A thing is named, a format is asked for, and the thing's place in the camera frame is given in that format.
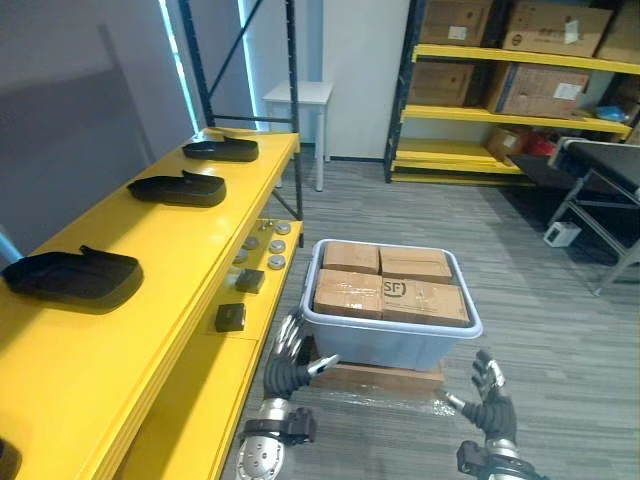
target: white side table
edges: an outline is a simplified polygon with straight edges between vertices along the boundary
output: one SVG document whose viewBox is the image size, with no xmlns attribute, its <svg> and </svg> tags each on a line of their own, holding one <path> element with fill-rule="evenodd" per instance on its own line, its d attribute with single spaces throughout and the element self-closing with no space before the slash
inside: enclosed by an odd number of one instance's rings
<svg viewBox="0 0 640 480">
<path fill-rule="evenodd" d="M 317 110 L 316 117 L 316 190 L 321 192 L 324 182 L 324 161 L 331 158 L 327 147 L 327 111 L 329 99 L 333 90 L 332 83 L 326 82 L 298 82 L 298 105 Z M 285 80 L 267 93 L 262 99 L 267 104 L 267 115 L 274 116 L 273 107 L 276 104 L 291 103 L 289 81 Z"/>
</svg>

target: gray wall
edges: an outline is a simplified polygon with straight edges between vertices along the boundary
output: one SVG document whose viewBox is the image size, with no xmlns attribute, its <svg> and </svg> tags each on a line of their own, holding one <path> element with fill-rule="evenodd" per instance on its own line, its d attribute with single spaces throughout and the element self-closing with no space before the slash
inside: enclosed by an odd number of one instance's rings
<svg viewBox="0 0 640 480">
<path fill-rule="evenodd" d="M 192 134 L 157 0 L 4 0 L 0 45 L 0 224 L 23 253 Z"/>
</svg>

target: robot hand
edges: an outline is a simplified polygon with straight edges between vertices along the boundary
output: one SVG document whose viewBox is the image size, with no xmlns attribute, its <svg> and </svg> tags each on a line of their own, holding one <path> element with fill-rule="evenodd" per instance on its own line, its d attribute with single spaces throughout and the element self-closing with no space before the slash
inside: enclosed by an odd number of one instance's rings
<svg viewBox="0 0 640 480">
<path fill-rule="evenodd" d="M 274 480 L 288 478 L 293 468 L 290 456 L 294 445 L 313 442 L 316 422 L 308 408 L 289 410 L 293 392 L 325 370 L 335 366 L 340 357 L 320 358 L 308 365 L 297 359 L 305 338 L 303 319 L 296 309 L 282 322 L 264 371 L 264 400 L 258 418 L 248 420 L 244 441 L 236 462 L 236 479 Z"/>
<path fill-rule="evenodd" d="M 533 465 L 520 459 L 516 445 L 516 412 L 505 389 L 498 363 L 484 350 L 476 354 L 471 381 L 482 404 L 469 403 L 442 391 L 440 396 L 485 434 L 485 447 L 462 442 L 458 449 L 458 470 L 480 480 L 543 480 Z"/>
</svg>

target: yellow shelf board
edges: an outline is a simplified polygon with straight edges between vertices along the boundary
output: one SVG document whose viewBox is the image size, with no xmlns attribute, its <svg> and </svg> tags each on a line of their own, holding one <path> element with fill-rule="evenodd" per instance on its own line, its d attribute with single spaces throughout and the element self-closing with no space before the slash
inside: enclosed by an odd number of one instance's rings
<svg viewBox="0 0 640 480">
<path fill-rule="evenodd" d="M 149 415 L 127 454 L 116 479 L 149 478 L 204 480 L 220 476 L 233 439 L 267 329 L 275 314 L 286 275 L 291 265 L 302 222 L 292 222 L 286 236 L 273 230 L 252 235 L 260 248 L 250 251 L 246 268 L 265 271 L 258 294 L 242 294 L 232 287 L 235 267 L 207 309 L 184 352 L 169 375 Z M 270 270 L 268 241 L 284 240 L 287 264 Z M 220 303 L 244 302 L 245 330 L 211 332 Z"/>
<path fill-rule="evenodd" d="M 602 60 L 599 58 L 571 57 L 550 53 L 519 52 L 500 48 L 462 47 L 458 45 L 419 44 L 413 49 L 413 61 L 418 57 L 473 58 L 506 62 L 538 63 L 559 65 L 562 67 L 603 70 L 607 72 L 631 73 L 640 75 L 640 65 L 634 63 Z"/>
<path fill-rule="evenodd" d="M 510 177 L 503 179 L 487 179 L 487 178 L 465 178 L 464 176 L 451 175 L 428 175 L 419 173 L 392 173 L 391 180 L 393 182 L 413 182 L 413 183 L 440 183 L 445 185 L 478 185 L 478 186 L 533 186 L 528 179 L 512 179 Z"/>
<path fill-rule="evenodd" d="M 439 120 L 461 120 L 468 122 L 511 123 L 517 125 L 546 126 L 594 130 L 598 132 L 617 133 L 626 137 L 631 128 L 622 123 L 609 122 L 598 118 L 565 119 L 546 117 L 527 117 L 521 115 L 501 115 L 490 113 L 484 108 L 440 107 L 430 105 L 407 105 L 402 112 L 405 118 L 431 118 Z"/>
<path fill-rule="evenodd" d="M 400 139 L 396 158 L 392 163 L 392 169 L 395 167 L 522 174 L 518 167 L 499 162 L 477 143 L 419 138 Z"/>
<path fill-rule="evenodd" d="M 159 205 L 116 190 L 36 253 L 83 244 L 139 260 L 144 282 L 119 308 L 69 312 L 0 281 L 0 436 L 22 452 L 19 480 L 111 478 L 187 340 L 298 149 L 296 134 L 258 142 L 251 163 L 185 158 L 139 178 L 188 170 L 225 179 L 212 208 Z"/>
</svg>

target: black metal frame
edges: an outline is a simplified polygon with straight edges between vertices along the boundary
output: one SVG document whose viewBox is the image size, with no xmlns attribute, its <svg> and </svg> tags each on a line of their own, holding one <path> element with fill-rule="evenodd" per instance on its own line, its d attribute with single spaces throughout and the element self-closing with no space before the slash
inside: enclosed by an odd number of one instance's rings
<svg viewBox="0 0 640 480">
<path fill-rule="evenodd" d="M 389 121 L 389 132 L 387 133 L 387 144 L 384 152 L 384 179 L 391 182 L 391 163 L 396 156 L 400 131 L 402 130 L 402 110 L 407 105 L 409 95 L 409 85 L 413 74 L 413 62 L 411 56 L 413 47 L 418 44 L 420 38 L 420 28 L 422 18 L 427 5 L 427 0 L 411 0 L 409 4 L 409 14 L 407 15 L 407 26 L 404 32 L 404 43 L 402 45 L 402 56 L 400 57 L 400 68 L 398 70 L 398 80 L 396 81 L 396 91 L 393 97 L 393 108 L 391 110 L 391 120 Z"/>
<path fill-rule="evenodd" d="M 233 57 L 234 52 L 238 48 L 238 45 L 242 41 L 247 28 L 251 24 L 251 20 L 255 16 L 258 8 L 262 4 L 263 0 L 256 0 L 251 12 L 245 24 L 240 29 L 240 32 L 236 36 L 233 45 L 227 53 L 227 57 L 222 63 L 222 67 L 216 76 L 215 81 L 210 89 L 207 88 L 207 80 L 204 74 L 204 68 L 202 65 L 202 57 L 200 55 L 200 48 L 198 47 L 198 39 L 196 36 L 195 27 L 193 25 L 193 16 L 191 14 L 191 7 L 189 5 L 190 0 L 179 0 L 180 16 L 182 18 L 182 25 L 185 35 L 187 37 L 187 46 L 189 48 L 189 57 L 191 58 L 191 64 L 193 65 L 193 71 L 198 88 L 198 96 L 200 97 L 200 103 L 202 105 L 202 111 L 204 112 L 205 121 L 208 127 L 216 126 L 216 119 L 225 120 L 248 120 L 256 122 L 273 122 L 273 123 L 288 123 L 291 125 L 291 131 L 293 133 L 299 133 L 299 117 L 298 117 L 298 66 L 296 59 L 296 24 L 295 24 L 295 0 L 284 0 L 286 19 L 287 19 L 287 55 L 289 61 L 289 92 L 291 94 L 291 117 L 290 118 L 271 118 L 271 117 L 256 117 L 256 116 L 242 116 L 242 115 L 218 115 L 213 113 L 211 106 L 211 98 L 216 89 L 220 85 L 222 76 L 224 75 L 229 62 Z M 277 191 L 273 191 L 273 196 L 285 207 L 285 209 L 291 213 L 296 220 L 303 220 L 302 212 L 302 162 L 300 160 L 300 154 L 294 153 L 293 155 L 294 167 L 295 167 L 295 182 L 296 182 L 296 208 L 292 208 L 282 195 Z M 300 234 L 299 244 L 300 247 L 304 246 L 304 234 Z"/>
</svg>

